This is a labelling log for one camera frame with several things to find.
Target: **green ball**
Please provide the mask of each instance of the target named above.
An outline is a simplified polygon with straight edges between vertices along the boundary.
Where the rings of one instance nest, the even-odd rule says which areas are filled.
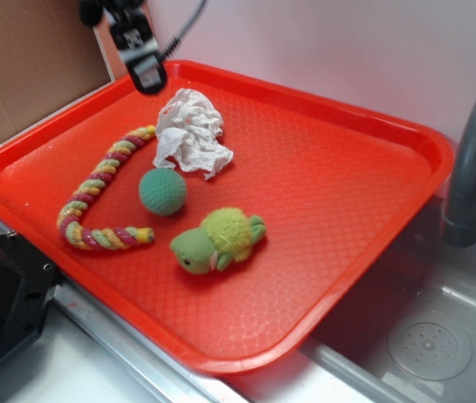
[[[177,172],[168,168],[149,170],[139,183],[139,196],[152,213],[169,216],[186,202],[186,182]]]

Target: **red tray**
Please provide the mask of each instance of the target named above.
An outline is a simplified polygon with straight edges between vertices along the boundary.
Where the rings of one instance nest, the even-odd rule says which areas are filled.
[[[296,348],[343,297],[447,177],[452,151],[439,133],[397,118],[191,62],[166,68],[169,85],[156,97],[126,77],[3,146],[0,219],[183,364],[211,374],[256,369]],[[155,241],[72,248],[55,227],[65,201],[112,143],[156,124],[183,87],[221,112],[233,162],[209,181],[180,171],[186,205],[156,217],[137,193],[153,168],[153,140],[81,223],[152,227]],[[267,236],[227,271],[190,275],[170,240],[219,207],[260,215]]]

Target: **turtle head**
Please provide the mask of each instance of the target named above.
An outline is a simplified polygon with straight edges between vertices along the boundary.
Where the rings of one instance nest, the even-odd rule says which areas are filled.
[[[206,275],[217,267],[217,249],[204,228],[190,229],[178,235],[170,248],[180,266],[194,275]]]

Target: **drain cover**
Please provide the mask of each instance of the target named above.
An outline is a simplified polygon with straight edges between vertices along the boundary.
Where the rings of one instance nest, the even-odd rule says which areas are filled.
[[[389,351],[408,374],[445,380],[461,374],[471,362],[468,334],[435,313],[409,315],[390,330]]]

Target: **tissue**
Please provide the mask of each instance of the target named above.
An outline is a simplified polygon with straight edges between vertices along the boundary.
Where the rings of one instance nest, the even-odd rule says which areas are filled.
[[[217,142],[222,135],[221,113],[202,93],[181,89],[161,109],[155,130],[158,146],[154,159],[157,168],[176,165],[185,172],[206,170],[212,178],[233,158],[232,150]]]

